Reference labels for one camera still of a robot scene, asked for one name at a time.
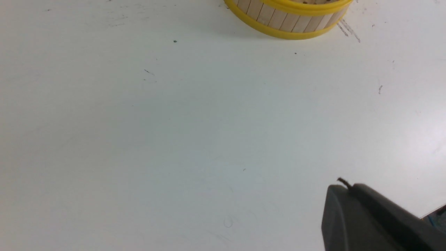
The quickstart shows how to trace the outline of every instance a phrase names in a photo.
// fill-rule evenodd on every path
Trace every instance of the yellow rim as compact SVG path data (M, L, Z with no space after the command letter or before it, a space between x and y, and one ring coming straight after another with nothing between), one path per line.
M308 39L308 38L314 38L317 36L320 36L327 31L331 30L338 22L335 22L334 24L328 26L327 28L313 31L313 32L307 32L307 33L292 33L292 32L285 32L277 29L273 29L271 27L268 27L266 25L263 25L257 20L252 19L250 16L246 15L243 11L241 11L236 4L232 0L224 0L226 5L229 7L229 9L245 24L253 27L254 29L260 31L261 33L270 35L272 37L276 38L282 38L282 39L293 39L293 40L300 40L300 39Z
M340 11L347 7L353 0L339 0L329 4L302 4L291 0L261 0L273 8L283 12L303 16L323 16Z

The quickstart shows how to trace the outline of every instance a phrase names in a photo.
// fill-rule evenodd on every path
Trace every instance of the pencil mark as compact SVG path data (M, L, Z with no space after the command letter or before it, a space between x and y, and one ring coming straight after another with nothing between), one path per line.
M341 25L339 25L339 23L338 23L338 27L339 27L339 29L341 29L341 31L344 33L344 35L345 35L346 37L348 37L347 32L345 32L345 30L341 27Z
M155 76L155 74L149 72L148 70L145 70L145 69L144 69L144 71L146 71L147 73L152 74L153 76Z
M340 22L348 30L348 32L350 32L353 36L355 36L358 42L361 43L361 39L358 37L358 35L356 35L355 31L350 27L350 25L348 25L348 23L345 22L344 19L342 19Z
M227 228L232 227L233 223L234 223L234 221L232 220L232 218L230 216L226 216L223 220L223 225Z

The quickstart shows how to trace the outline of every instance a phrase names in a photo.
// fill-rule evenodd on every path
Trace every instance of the scratch mark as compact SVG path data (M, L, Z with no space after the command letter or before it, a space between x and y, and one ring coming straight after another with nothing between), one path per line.
M116 20L121 20L121 19L126 19L126 18L128 18L128 17L120 17L120 18L118 18L118 19L115 19L115 21L116 21Z
M435 148L435 150L433 151L433 154L438 153L443 146L446 144L446 138L444 138L442 141L440 141L440 143L438 144L437 148Z
M219 240L220 240L226 247L229 247L228 244L227 244L227 242L232 242L230 239L226 238L226 237L223 236L223 235L219 235L219 234L213 233L213 232L211 232L211 231L207 231L207 232L208 232L209 234L215 236L217 239L219 239Z
M344 19L342 19L340 22L348 30L348 32L350 32L353 36L355 36L355 38L358 40L358 42L361 43L361 39L358 37L358 35L356 35L355 31L350 27L350 25L348 25L348 23L345 22Z
M227 228L232 227L233 223L234 223L234 221L232 220L232 218L230 216L226 216L223 220L223 225Z
M338 23L338 27L339 27L339 29L341 29L341 31L344 33L344 35L345 35L346 37L348 37L347 32L345 32L345 30L341 27L341 25L339 25L339 23Z
M251 210L249 210L248 213L254 215L254 218L256 218L256 221L258 221L258 219L257 219L257 215L256 215L254 212L252 212Z
M153 76L155 76L155 74L149 72L148 70L145 70L145 69L144 69L144 71L146 71L147 73L152 74Z
M117 25L110 25L110 27L116 27L116 26L121 26L121 25L125 25L125 23L117 24Z

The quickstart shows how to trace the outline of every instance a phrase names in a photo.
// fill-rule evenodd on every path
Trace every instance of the white surface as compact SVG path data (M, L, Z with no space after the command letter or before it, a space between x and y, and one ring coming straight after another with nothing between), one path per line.
M222 0L1 0L0 249L323 250L338 176L432 211L445 6L354 2L359 43Z

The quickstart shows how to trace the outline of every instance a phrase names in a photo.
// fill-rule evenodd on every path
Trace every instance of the wooden basket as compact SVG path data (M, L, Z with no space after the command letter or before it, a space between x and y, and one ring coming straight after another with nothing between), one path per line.
M225 0L247 25L284 39L322 35L344 16L353 0Z

